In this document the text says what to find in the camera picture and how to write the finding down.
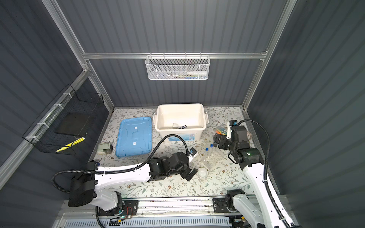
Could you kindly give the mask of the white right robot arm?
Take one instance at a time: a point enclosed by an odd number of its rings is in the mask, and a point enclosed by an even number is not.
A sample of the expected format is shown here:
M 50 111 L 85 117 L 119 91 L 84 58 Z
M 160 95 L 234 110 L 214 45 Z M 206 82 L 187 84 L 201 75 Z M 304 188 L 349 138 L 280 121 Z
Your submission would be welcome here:
M 244 122 L 230 120 L 226 135 L 216 134 L 213 145 L 227 150 L 230 161 L 239 165 L 251 184 L 259 208 L 241 189 L 227 191 L 223 205 L 229 212 L 240 213 L 252 228 L 295 228 L 268 177 L 269 156 L 262 156 L 257 148 L 250 147 Z

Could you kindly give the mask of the white plastic storage box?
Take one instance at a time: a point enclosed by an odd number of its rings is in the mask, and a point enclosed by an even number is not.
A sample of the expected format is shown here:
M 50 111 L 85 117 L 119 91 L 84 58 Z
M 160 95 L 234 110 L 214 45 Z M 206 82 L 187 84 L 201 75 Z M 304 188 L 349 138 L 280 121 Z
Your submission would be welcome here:
M 173 129 L 173 123 L 187 125 L 185 129 Z M 162 104 L 153 115 L 153 126 L 165 137 L 174 134 L 185 141 L 200 140 L 209 123 L 208 113 L 202 104 Z

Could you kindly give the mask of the blue plastic box lid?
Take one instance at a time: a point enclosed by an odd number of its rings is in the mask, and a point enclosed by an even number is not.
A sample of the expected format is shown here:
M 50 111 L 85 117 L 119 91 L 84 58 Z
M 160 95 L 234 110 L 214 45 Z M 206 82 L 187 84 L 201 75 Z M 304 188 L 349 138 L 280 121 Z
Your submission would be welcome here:
M 118 158 L 148 154 L 152 151 L 152 119 L 138 117 L 121 122 L 115 154 Z

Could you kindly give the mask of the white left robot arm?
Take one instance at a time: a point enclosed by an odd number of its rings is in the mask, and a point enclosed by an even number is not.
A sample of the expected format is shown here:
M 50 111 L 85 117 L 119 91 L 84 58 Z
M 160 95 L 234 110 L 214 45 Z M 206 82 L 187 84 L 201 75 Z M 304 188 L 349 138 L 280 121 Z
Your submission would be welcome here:
M 68 206 L 91 204 L 104 211 L 123 209 L 121 194 L 108 190 L 109 187 L 131 182 L 162 181 L 172 175 L 180 175 L 190 181 L 198 171 L 189 167 L 196 156 L 197 151 L 191 148 L 187 153 L 177 152 L 171 157 L 152 158 L 139 169 L 131 165 L 132 171 L 127 173 L 107 174 L 107 171 L 116 171 L 117 168 L 100 166 L 100 175 L 77 173 L 71 179 Z

